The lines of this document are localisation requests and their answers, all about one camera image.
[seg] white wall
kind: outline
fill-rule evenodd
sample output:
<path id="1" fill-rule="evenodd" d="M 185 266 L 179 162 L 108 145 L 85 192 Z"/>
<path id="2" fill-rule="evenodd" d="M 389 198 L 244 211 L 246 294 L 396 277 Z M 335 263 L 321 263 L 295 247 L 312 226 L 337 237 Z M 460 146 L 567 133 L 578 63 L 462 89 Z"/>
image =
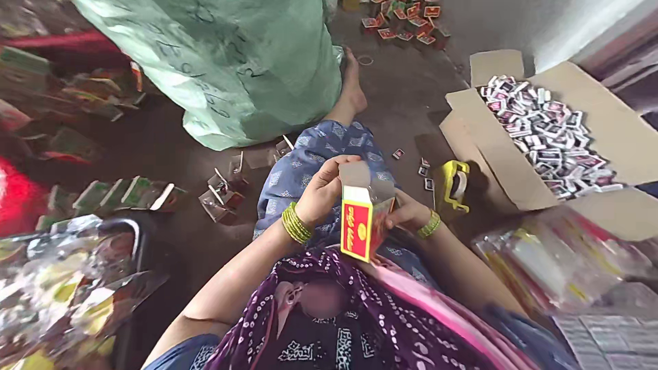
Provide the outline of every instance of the white wall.
<path id="1" fill-rule="evenodd" d="M 658 0 L 443 0 L 447 48 L 468 68 L 479 51 L 518 49 L 538 72 L 571 58 L 640 3 Z"/>

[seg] open cardboard box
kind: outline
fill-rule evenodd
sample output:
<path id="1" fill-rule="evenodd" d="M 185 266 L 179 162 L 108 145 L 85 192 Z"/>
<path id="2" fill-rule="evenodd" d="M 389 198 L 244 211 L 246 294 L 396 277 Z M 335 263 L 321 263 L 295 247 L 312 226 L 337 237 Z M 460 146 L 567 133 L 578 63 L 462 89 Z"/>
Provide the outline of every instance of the open cardboard box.
<path id="1" fill-rule="evenodd" d="M 472 161 L 488 179 L 486 198 L 503 213 L 544 209 L 560 204 L 514 145 L 475 90 L 492 76 L 514 76 L 551 90 L 556 100 L 585 113 L 584 124 L 594 139 L 591 149 L 610 161 L 616 181 L 630 186 L 658 180 L 658 132 L 630 107 L 571 62 L 525 78 L 522 55 L 516 50 L 474 54 L 471 86 L 446 95 L 452 112 L 441 130 L 458 160 Z M 571 206 L 620 238 L 641 240 L 658 235 L 658 201 L 633 188 L 590 194 Z"/>

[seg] red cloth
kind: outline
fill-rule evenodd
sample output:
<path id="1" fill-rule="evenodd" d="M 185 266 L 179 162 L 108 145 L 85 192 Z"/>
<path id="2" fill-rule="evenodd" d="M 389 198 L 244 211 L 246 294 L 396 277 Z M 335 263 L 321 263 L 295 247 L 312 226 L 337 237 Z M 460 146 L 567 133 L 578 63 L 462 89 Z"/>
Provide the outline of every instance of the red cloth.
<path id="1" fill-rule="evenodd" d="M 45 212 L 46 193 L 0 157 L 0 237 L 33 231 Z"/>

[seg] purple bandhani dupatta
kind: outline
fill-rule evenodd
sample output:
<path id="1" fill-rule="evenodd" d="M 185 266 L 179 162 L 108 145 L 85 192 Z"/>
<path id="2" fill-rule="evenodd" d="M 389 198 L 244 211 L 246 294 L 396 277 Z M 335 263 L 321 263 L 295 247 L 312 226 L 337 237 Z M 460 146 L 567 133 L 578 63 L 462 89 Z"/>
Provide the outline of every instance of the purple bandhani dupatta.
<path id="1" fill-rule="evenodd" d="M 366 274 L 358 262 L 342 255 L 336 248 L 309 250 L 277 262 L 272 273 L 251 295 L 242 318 L 226 333 L 204 369 L 254 370 L 257 365 L 259 369 L 276 368 L 276 363 L 264 364 L 260 361 L 268 341 L 272 341 L 270 334 L 275 330 L 278 319 L 276 288 L 284 281 L 308 282 L 316 278 L 330 278 L 341 284 L 355 303 L 361 305 L 362 314 L 371 316 L 369 322 L 378 325 L 386 340 L 390 341 L 387 347 L 392 348 L 392 351 L 385 351 L 379 356 L 385 362 L 395 364 L 395 368 L 537 369 L 520 351 L 499 350 L 500 343 L 496 347 L 488 339 L 491 335 L 479 331 L 483 328 L 494 330 L 484 322 L 477 322 L 483 325 L 478 329 L 472 325 L 472 318 L 464 319 L 456 314 L 454 309 L 457 306 L 453 305 L 456 302 L 437 304 L 435 301 L 428 305 L 427 297 L 415 299 L 408 293 L 436 291 L 413 278 L 406 279 L 409 275 L 398 271 L 399 268 L 389 261 L 374 263 L 378 266 L 366 268 L 369 272 Z M 378 276 L 382 275 L 380 269 L 387 269 L 384 274 L 386 278 L 382 280 L 378 280 Z M 443 295 L 435 295 L 432 299 L 438 298 L 450 300 Z M 495 340 L 513 347 L 501 335 Z"/>

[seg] transparent plastic packaging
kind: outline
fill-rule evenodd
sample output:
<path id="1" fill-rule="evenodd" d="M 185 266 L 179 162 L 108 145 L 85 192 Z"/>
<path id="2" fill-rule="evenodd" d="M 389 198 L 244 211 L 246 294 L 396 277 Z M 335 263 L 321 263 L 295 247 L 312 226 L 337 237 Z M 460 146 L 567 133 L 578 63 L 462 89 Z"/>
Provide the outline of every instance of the transparent plastic packaging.
<path id="1" fill-rule="evenodd" d="M 134 235 L 100 231 L 90 215 L 50 232 L 0 240 L 0 368 L 76 368 L 166 276 L 135 273 Z"/>
<path id="2" fill-rule="evenodd" d="M 566 206 L 525 218 L 518 229 L 473 242 L 528 311 L 552 314 L 590 307 L 627 277 L 642 277 L 650 260 Z"/>

